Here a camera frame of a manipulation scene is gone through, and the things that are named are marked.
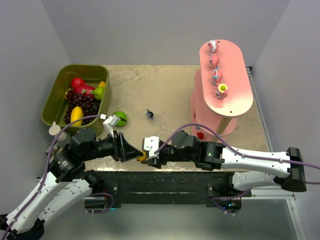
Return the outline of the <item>yellow duck figurine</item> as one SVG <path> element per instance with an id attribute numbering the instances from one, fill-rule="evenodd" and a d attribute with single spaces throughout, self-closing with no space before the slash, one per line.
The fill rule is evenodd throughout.
<path id="1" fill-rule="evenodd" d="M 147 159 L 147 153 L 145 151 L 142 151 L 142 156 L 139 156 L 136 158 L 138 162 L 143 162 L 146 159 Z"/>

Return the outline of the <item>purple black-eared figurine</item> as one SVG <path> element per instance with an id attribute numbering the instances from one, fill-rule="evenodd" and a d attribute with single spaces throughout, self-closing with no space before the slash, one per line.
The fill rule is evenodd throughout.
<path id="1" fill-rule="evenodd" d="M 154 119 L 154 113 L 152 111 L 150 111 L 149 109 L 147 109 L 146 115 L 147 115 L 147 118 L 149 120 L 153 120 Z"/>

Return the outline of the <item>pink figurine with yellow hat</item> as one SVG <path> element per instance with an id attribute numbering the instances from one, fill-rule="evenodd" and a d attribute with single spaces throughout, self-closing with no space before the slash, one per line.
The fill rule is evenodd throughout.
<path id="1" fill-rule="evenodd" d="M 224 83 L 219 83 L 216 86 L 215 96 L 218 100 L 223 100 L 228 96 L 228 86 Z"/>

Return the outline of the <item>pink figurine with blue glasses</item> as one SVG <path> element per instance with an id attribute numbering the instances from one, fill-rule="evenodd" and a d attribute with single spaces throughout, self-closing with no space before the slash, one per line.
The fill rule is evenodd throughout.
<path id="1" fill-rule="evenodd" d="M 223 79 L 223 73 L 218 69 L 212 71 L 212 84 L 217 87 Z"/>

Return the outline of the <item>pink pig figurine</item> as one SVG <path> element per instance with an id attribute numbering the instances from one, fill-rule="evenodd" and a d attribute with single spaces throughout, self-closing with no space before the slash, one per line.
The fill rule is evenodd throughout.
<path id="1" fill-rule="evenodd" d="M 211 54 L 209 56 L 209 68 L 215 70 L 220 63 L 220 58 L 217 54 Z"/>

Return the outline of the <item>red white figurine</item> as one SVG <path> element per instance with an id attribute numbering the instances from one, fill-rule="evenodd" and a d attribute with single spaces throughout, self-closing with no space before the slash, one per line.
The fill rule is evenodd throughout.
<path id="1" fill-rule="evenodd" d="M 208 54 L 210 56 L 216 54 L 219 50 L 219 44 L 217 41 L 215 40 L 210 40 L 207 42 L 207 46 L 209 47 L 209 51 L 208 51 Z"/>

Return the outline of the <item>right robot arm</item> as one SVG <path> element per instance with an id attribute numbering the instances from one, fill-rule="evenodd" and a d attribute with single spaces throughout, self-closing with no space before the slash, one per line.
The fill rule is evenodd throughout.
<path id="1" fill-rule="evenodd" d="M 227 144 L 201 141 L 181 130 L 162 146 L 157 136 L 143 139 L 142 150 L 147 159 L 143 164 L 160 169 L 168 162 L 192 162 L 205 171 L 241 169 L 234 173 L 235 190 L 280 186 L 289 192 L 305 192 L 307 184 L 300 150 L 290 147 L 282 152 L 263 152 L 233 148 Z"/>

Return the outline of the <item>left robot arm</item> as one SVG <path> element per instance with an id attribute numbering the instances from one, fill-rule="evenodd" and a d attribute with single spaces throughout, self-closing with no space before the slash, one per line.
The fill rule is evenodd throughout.
<path id="1" fill-rule="evenodd" d="M 2 239 L 39 240 L 45 225 L 83 197 L 105 195 L 113 205 L 114 197 L 104 191 L 105 181 L 94 170 L 86 171 L 85 162 L 108 156 L 127 162 L 142 155 L 122 133 L 97 140 L 93 129 L 81 129 L 46 165 L 43 176 L 25 200 L 11 213 L 0 216 Z"/>

